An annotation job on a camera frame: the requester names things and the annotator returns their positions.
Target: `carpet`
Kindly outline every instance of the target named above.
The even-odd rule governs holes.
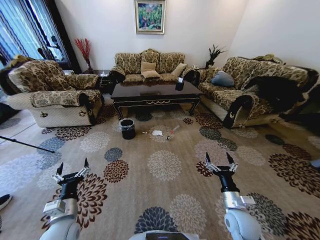
[[[309,164],[320,157],[318,136],[287,122],[226,129],[202,105],[194,116],[184,105],[130,108],[136,137],[125,140],[106,103],[95,126],[39,128],[26,110],[0,125],[1,136],[56,151],[0,140],[0,195],[13,195],[0,212],[1,239],[39,239],[49,227],[44,205],[61,192],[51,175],[62,161],[63,173],[79,171],[85,158],[91,172],[78,185],[81,239],[127,240],[148,230],[231,239],[206,152],[215,165],[228,164],[226,152],[239,164],[233,180],[255,199],[247,211],[266,240],[320,239],[320,173]]]

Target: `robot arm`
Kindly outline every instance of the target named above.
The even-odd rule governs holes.
[[[229,209],[224,215],[224,223],[233,240],[262,239],[258,221],[249,213],[239,209]]]
[[[227,153],[229,166],[215,166],[211,163],[208,153],[206,153],[206,168],[220,179],[223,194],[223,203],[226,214],[224,215],[224,223],[231,233],[233,240],[264,240],[262,236],[261,226],[258,221],[246,211],[248,204],[256,204],[251,196],[240,196],[240,190],[232,179],[238,164]]]
[[[77,185],[90,172],[87,158],[84,168],[62,176],[64,163],[56,170],[52,178],[62,186],[58,200],[48,202],[43,212],[50,216],[50,228],[41,236],[40,240],[77,240],[80,235],[80,225],[77,223]]]

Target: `red decorative branches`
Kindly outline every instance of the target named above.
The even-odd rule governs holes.
[[[81,51],[84,60],[88,62],[91,49],[91,42],[86,38],[76,38],[74,42]]]

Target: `potted plant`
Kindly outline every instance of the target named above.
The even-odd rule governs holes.
[[[218,45],[215,46],[214,44],[212,44],[213,46],[213,49],[211,50],[209,48],[209,53],[210,53],[210,59],[209,61],[207,61],[205,63],[205,69],[208,69],[209,65],[213,65],[215,64],[215,59],[222,53],[226,52],[226,51],[222,51],[223,50],[223,47],[219,47]]]

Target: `vase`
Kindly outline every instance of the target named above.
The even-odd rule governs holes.
[[[91,67],[90,60],[89,60],[89,59],[86,59],[85,62],[86,62],[86,64],[88,64],[88,69],[86,70],[86,72],[89,73],[89,74],[93,74],[93,73],[94,73],[94,70],[93,70],[92,67]]]
[[[214,64],[215,64],[214,61],[207,61],[207,62],[205,63],[205,69],[208,69],[210,65],[213,66]]]

